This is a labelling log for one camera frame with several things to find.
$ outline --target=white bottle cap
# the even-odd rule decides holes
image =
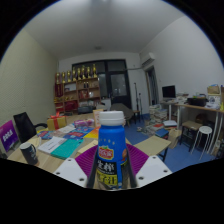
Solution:
[[[118,126],[124,123],[123,111],[105,111],[99,113],[101,125]]]

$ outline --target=mug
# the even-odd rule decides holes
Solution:
[[[36,156],[36,148],[29,142],[25,142],[20,145],[20,150],[22,151],[23,156],[30,165],[36,165],[38,159]]]

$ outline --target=trophy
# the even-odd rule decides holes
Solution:
[[[75,67],[73,67],[73,70],[72,70],[72,80],[73,81],[76,81],[76,74],[75,74]]]
[[[57,84],[60,84],[60,80],[59,80],[59,77],[60,77],[60,74],[57,72],[57,74],[56,74],[56,77],[57,77],[57,81],[56,81],[56,83]]]
[[[85,76],[85,66],[83,65],[82,66],[82,79],[85,79],[86,76]]]
[[[62,83],[65,83],[65,72],[62,72]]]
[[[81,71],[80,71],[80,68],[78,68],[78,80],[81,80]]]
[[[89,75],[89,73],[90,73],[90,67],[87,67],[87,78],[88,78],[88,79],[91,78],[91,76]]]
[[[71,72],[70,71],[67,71],[67,77],[68,77],[68,82],[71,82]]]
[[[97,78],[95,64],[93,64],[93,78]]]

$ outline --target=computer monitor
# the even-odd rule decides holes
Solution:
[[[164,99],[175,99],[176,98],[175,86],[163,86],[162,91],[163,91]]]

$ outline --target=book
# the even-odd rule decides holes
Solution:
[[[67,159],[82,144],[83,139],[71,140],[67,139],[59,145],[51,155],[59,159]]]
[[[71,131],[64,135],[66,139],[82,139],[85,135],[91,132],[94,128],[91,127],[78,127],[74,131]]]
[[[41,131],[37,133],[37,136],[43,140],[49,140],[53,137],[53,131]]]

